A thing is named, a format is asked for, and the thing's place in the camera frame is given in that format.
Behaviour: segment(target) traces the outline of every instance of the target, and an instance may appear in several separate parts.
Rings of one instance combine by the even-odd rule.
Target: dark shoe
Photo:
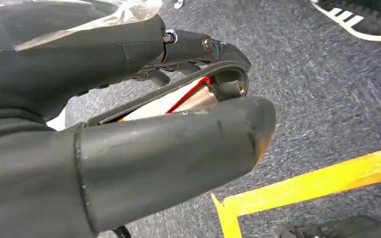
[[[381,222],[366,216],[350,217],[338,222],[285,229],[280,238],[381,238]]]
[[[350,34],[381,41],[381,0],[311,0],[320,12]]]

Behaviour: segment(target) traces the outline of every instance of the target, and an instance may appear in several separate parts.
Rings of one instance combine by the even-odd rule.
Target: black rubber cover
[[[94,229],[114,229],[248,173],[274,130],[274,105],[262,97],[83,128],[79,164]]]
[[[0,119],[0,238],[94,237],[76,173],[75,131]]]

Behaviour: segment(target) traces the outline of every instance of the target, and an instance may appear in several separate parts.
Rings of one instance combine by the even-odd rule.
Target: hex bolt
[[[205,51],[211,51],[212,50],[212,39],[209,36],[204,36],[202,38],[202,47]]]
[[[166,44],[173,43],[175,41],[175,37],[173,36],[173,34],[166,33],[163,35],[163,41]]]

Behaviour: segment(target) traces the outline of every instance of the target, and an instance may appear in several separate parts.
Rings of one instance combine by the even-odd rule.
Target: white stripes on shoe
[[[359,23],[364,19],[364,17],[359,15],[351,17],[353,15],[352,12],[344,11],[343,13],[341,13],[341,11],[342,10],[339,8],[334,8],[328,12],[327,16],[332,20],[336,21],[341,26],[345,27],[353,27],[355,24]]]
[[[334,8],[331,11],[326,11],[325,9],[323,9],[322,7],[318,5],[320,0],[311,0],[311,2],[312,2],[312,5],[317,10],[325,14],[327,17],[331,18],[336,23],[338,23],[340,26],[342,26],[345,30],[347,30],[353,36],[363,40],[381,42],[381,36],[365,34],[362,32],[358,32],[353,28],[353,26],[361,22],[364,19],[364,17],[359,15],[354,15],[353,13],[349,11],[342,11],[339,8]]]

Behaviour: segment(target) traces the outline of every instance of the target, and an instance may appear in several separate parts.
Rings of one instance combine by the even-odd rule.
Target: screw
[[[202,46],[205,51],[211,51],[212,50],[212,39],[209,36],[204,36],[202,38]]]
[[[242,82],[239,82],[240,95],[245,94],[245,85]]]
[[[175,41],[175,37],[170,33],[166,33],[163,35],[163,41],[166,44],[173,43]]]

